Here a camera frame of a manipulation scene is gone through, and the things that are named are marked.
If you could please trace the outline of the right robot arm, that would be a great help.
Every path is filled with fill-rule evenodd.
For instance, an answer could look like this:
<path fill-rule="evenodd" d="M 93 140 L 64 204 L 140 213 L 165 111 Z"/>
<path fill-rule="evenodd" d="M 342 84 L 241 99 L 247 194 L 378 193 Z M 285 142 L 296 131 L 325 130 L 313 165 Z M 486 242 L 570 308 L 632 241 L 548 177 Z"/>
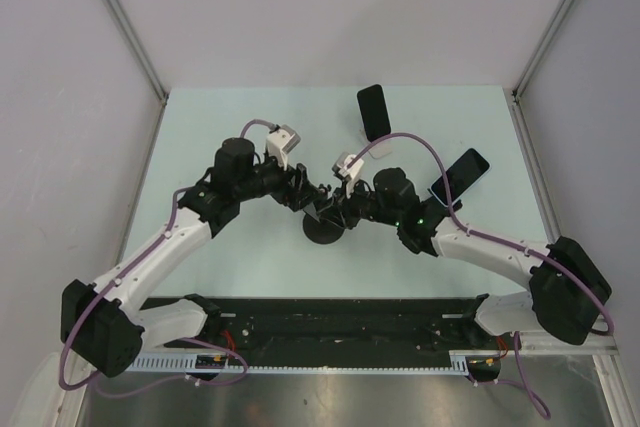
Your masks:
<path fill-rule="evenodd" d="M 461 323 L 463 340 L 484 348 L 496 336 L 540 328 L 556 339 L 581 345 L 612 289 L 583 247 L 568 237 L 546 244 L 501 240 L 471 226 L 459 227 L 434 198 L 422 200 L 400 168 L 379 171 L 364 181 L 343 184 L 315 204 L 319 221 L 352 229 L 367 220 L 395 227 L 400 242 L 414 254 L 463 261 L 504 277 L 522 292 L 480 298 Z"/>

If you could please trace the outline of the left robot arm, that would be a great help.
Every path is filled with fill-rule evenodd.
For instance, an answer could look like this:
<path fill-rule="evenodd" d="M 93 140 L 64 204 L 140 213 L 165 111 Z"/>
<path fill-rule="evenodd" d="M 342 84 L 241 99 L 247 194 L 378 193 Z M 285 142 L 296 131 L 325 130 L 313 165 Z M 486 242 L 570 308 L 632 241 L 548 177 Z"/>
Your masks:
<path fill-rule="evenodd" d="M 303 166 L 291 167 L 300 137 L 283 126 L 268 134 L 265 157 L 255 160 L 246 138 L 229 138 L 191 187 L 179 189 L 161 230 L 127 260 L 93 282 L 71 282 L 62 294 L 61 356 L 76 353 L 106 377 L 123 373 L 141 351 L 190 338 L 214 344 L 221 334 L 216 307 L 191 294 L 146 309 L 156 287 L 187 257 L 213 240 L 240 213 L 243 202 L 271 196 L 296 211 L 316 190 Z"/>

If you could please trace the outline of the black round-base phone stand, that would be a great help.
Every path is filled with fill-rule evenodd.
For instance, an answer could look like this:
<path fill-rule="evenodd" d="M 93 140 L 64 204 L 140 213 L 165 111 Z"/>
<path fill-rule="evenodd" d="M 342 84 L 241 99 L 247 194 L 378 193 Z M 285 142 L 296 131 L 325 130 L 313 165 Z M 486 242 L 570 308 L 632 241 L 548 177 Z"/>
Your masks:
<path fill-rule="evenodd" d="M 303 217 L 302 228 L 306 238 L 318 245 L 335 243 L 344 235 L 343 228 L 328 221 L 318 221 L 308 214 Z"/>

